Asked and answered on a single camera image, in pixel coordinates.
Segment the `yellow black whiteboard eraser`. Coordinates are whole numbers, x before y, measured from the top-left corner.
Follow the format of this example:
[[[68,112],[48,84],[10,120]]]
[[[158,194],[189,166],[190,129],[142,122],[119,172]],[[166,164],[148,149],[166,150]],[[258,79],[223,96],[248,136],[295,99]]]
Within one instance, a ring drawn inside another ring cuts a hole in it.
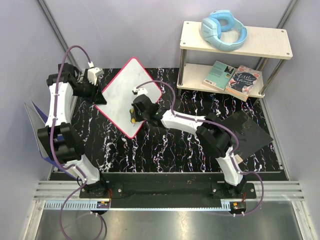
[[[130,113],[130,122],[135,124],[136,123],[136,114],[135,114],[134,108],[131,108],[129,110],[129,113]]]

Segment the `pink framed whiteboard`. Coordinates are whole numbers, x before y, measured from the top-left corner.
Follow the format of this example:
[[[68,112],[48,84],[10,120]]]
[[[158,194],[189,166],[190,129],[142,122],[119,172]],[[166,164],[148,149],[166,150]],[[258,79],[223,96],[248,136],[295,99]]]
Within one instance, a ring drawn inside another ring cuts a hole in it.
[[[152,103],[156,103],[162,97],[162,91],[153,82],[153,79],[140,61],[133,57],[103,89],[102,95],[107,104],[97,104],[95,106],[129,139],[133,139],[136,136],[143,124],[142,122],[131,122],[130,109],[134,99],[137,97],[133,90],[148,81],[150,83],[142,87],[142,92],[150,98]]]

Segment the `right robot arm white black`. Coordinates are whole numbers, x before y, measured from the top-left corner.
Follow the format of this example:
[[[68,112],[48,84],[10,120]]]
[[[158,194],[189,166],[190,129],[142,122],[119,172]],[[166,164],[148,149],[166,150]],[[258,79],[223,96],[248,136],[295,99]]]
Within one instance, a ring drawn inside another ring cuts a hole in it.
[[[203,152],[216,159],[223,172],[225,186],[221,193],[235,199],[244,194],[246,180],[235,161],[232,143],[236,136],[220,122],[215,122],[212,114],[182,114],[153,103],[145,94],[137,96],[131,106],[132,122],[146,121],[157,128],[175,129],[196,136]]]

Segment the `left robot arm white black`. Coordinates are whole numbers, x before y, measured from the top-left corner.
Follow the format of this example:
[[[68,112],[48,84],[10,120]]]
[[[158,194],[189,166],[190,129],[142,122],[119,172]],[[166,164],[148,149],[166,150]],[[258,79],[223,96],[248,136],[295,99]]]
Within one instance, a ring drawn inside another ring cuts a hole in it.
[[[93,63],[84,72],[69,63],[59,64],[58,70],[59,73],[50,74],[46,80],[50,109],[45,126],[37,130],[37,137],[59,169],[78,179],[89,195],[103,198],[108,193],[107,181],[85,155],[84,143],[71,124],[71,105],[74,97],[91,104],[107,103],[99,84],[104,70]]]

